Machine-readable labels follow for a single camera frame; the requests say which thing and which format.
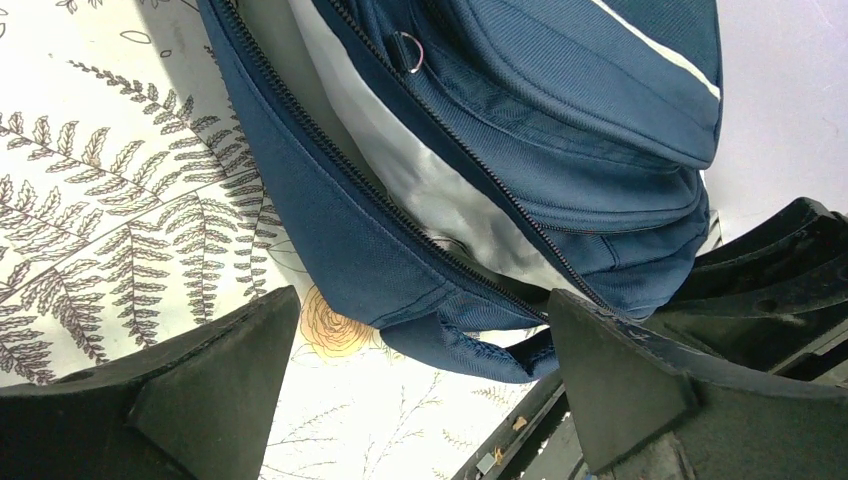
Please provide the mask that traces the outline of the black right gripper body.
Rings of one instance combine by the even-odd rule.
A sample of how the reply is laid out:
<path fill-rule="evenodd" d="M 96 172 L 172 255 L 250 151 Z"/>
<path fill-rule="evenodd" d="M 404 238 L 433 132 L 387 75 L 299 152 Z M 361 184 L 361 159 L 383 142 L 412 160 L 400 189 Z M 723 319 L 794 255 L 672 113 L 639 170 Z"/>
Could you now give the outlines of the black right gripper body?
<path fill-rule="evenodd" d="M 647 329 L 802 381 L 847 378 L 847 218 L 801 197 L 696 259 Z"/>

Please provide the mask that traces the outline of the navy blue backpack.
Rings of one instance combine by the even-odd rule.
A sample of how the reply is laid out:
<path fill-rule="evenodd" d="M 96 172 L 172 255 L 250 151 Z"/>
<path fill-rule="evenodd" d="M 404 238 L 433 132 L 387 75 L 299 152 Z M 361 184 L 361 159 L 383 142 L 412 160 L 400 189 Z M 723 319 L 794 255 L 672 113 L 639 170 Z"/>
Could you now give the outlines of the navy blue backpack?
<path fill-rule="evenodd" d="M 713 1 L 198 8 L 307 273 L 403 355 L 535 381 L 552 291 L 642 322 L 704 251 Z"/>

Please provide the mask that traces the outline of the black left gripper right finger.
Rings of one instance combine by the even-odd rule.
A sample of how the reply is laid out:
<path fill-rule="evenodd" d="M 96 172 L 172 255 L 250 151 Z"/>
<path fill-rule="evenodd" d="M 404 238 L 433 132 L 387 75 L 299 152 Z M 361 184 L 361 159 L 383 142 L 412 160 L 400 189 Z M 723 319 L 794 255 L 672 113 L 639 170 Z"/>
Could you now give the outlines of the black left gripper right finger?
<path fill-rule="evenodd" d="M 847 392 L 733 364 L 563 290 L 548 322 L 602 479 L 843 479 Z"/>

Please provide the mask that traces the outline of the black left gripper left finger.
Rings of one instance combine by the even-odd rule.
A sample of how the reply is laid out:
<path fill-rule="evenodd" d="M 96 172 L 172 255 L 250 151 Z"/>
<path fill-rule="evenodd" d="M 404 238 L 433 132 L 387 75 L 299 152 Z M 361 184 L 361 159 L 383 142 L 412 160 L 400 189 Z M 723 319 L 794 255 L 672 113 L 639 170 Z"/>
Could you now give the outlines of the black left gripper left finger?
<path fill-rule="evenodd" d="M 255 479 L 300 312 L 293 287 L 148 349 L 1 391 L 5 479 Z"/>

